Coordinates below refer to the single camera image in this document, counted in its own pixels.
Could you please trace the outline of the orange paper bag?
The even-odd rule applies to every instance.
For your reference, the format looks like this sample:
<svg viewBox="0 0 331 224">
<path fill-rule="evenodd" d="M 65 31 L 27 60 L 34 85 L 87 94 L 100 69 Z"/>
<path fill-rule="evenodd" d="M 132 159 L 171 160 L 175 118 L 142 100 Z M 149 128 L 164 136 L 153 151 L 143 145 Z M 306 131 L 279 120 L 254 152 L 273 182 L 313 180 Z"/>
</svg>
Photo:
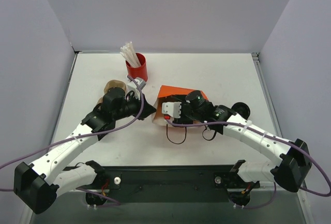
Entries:
<svg viewBox="0 0 331 224">
<path fill-rule="evenodd" d="M 165 127 L 165 135 L 168 141 L 175 145 L 181 145 L 187 138 L 187 127 L 184 127 L 184 139 L 180 142 L 174 142 L 169 137 L 169 128 L 173 127 L 168 123 L 175 124 L 197 124 L 198 121 L 194 121 L 184 115 L 184 104 L 187 103 L 186 96 L 196 89 L 175 87 L 162 85 L 160 87 L 157 99 L 154 103 L 156 112 L 152 114 L 152 123 L 158 126 Z"/>
</svg>

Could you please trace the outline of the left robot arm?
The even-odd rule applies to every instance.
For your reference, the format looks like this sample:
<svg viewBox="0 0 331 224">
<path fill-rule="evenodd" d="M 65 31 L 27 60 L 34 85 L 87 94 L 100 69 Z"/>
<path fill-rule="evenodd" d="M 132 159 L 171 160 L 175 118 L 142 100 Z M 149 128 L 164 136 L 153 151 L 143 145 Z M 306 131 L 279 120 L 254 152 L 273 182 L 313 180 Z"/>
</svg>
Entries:
<svg viewBox="0 0 331 224">
<path fill-rule="evenodd" d="M 63 172 L 77 156 L 115 129 L 116 121 L 133 116 L 144 120 L 156 112 L 144 94 L 120 87 L 110 88 L 76 129 L 68 141 L 56 146 L 30 164 L 25 162 L 14 171 L 13 192 L 35 213 L 46 211 L 60 195 L 77 187 L 100 188 L 105 182 L 102 167 L 88 162 L 81 168 Z"/>
</svg>

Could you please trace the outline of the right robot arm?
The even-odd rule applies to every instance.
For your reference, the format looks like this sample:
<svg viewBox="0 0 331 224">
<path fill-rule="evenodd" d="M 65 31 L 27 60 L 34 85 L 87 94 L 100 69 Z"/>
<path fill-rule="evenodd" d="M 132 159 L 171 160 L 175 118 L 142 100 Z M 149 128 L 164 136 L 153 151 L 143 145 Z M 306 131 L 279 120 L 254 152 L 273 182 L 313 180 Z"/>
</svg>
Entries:
<svg viewBox="0 0 331 224">
<path fill-rule="evenodd" d="M 215 106 L 196 90 L 185 97 L 182 114 L 205 123 L 215 133 L 241 141 L 269 160 L 261 165 L 245 161 L 230 172 L 229 180 L 236 187 L 246 182 L 267 181 L 289 192 L 298 192 L 311 169 L 306 142 L 282 139 L 252 124 L 248 120 L 250 110 L 244 103 L 236 103 L 232 108 Z"/>
</svg>

